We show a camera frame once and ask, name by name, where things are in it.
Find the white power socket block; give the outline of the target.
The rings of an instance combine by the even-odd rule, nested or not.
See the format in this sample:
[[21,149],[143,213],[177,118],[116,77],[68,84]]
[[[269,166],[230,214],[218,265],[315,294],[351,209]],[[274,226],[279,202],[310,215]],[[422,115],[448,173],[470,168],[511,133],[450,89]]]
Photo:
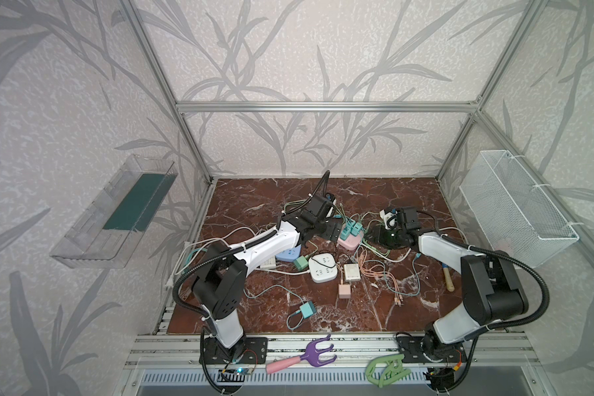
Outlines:
[[338,277],[338,265],[331,253],[321,253],[309,259],[310,275],[314,283],[334,281]]

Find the white charger plug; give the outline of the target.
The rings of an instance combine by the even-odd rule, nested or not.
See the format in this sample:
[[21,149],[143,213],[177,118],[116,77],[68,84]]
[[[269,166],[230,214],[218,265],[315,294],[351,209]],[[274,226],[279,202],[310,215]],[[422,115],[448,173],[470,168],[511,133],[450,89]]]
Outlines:
[[345,282],[355,282],[361,280],[361,270],[357,263],[348,263],[343,266],[343,275]]

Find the white charger with white cable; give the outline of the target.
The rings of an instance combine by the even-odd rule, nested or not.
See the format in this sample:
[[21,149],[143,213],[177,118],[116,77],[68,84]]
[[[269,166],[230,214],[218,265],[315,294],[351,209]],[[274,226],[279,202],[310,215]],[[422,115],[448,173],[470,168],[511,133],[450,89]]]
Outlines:
[[267,259],[265,262],[263,262],[258,269],[259,270],[275,270],[276,268],[277,268],[276,258],[271,257],[271,258]]

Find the pink charger plug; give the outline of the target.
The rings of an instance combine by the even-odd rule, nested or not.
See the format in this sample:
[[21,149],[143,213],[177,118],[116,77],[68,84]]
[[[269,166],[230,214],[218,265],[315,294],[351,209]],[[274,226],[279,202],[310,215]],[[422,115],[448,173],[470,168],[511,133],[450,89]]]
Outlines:
[[338,286],[338,298],[342,300],[351,298],[351,286],[349,284],[340,284]]

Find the green charger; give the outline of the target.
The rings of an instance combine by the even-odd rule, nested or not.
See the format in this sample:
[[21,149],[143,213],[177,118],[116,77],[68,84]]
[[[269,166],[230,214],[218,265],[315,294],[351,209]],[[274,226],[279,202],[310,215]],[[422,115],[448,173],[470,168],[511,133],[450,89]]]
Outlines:
[[293,261],[293,264],[298,272],[303,272],[309,268],[309,259],[304,256],[300,256]]

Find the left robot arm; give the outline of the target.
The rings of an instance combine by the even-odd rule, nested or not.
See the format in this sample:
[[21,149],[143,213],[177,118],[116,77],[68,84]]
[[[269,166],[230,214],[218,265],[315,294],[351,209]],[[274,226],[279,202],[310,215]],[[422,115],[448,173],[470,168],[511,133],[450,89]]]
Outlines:
[[201,316],[211,335],[226,351],[244,344],[238,308],[248,276],[266,260],[323,237],[336,209],[331,193],[313,195],[276,225],[238,244],[211,243],[203,259],[185,269],[173,285],[174,303]]

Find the teal charger plug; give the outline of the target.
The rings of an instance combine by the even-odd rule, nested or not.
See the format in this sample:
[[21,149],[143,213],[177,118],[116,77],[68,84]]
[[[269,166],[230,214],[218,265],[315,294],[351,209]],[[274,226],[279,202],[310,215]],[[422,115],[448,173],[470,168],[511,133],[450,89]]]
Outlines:
[[299,312],[302,318],[310,318],[317,313],[317,310],[312,301],[308,301],[300,306]]

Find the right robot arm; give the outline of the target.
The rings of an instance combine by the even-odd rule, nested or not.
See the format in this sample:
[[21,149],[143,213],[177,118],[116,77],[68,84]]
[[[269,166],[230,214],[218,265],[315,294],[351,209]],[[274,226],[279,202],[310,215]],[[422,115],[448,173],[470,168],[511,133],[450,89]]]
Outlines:
[[462,302],[426,328],[420,346],[427,358],[439,360],[466,341],[533,323],[547,312],[544,278],[506,252],[452,239],[440,231],[435,216],[411,206],[379,215],[379,224],[367,229],[369,242],[388,250],[410,248],[460,274]]

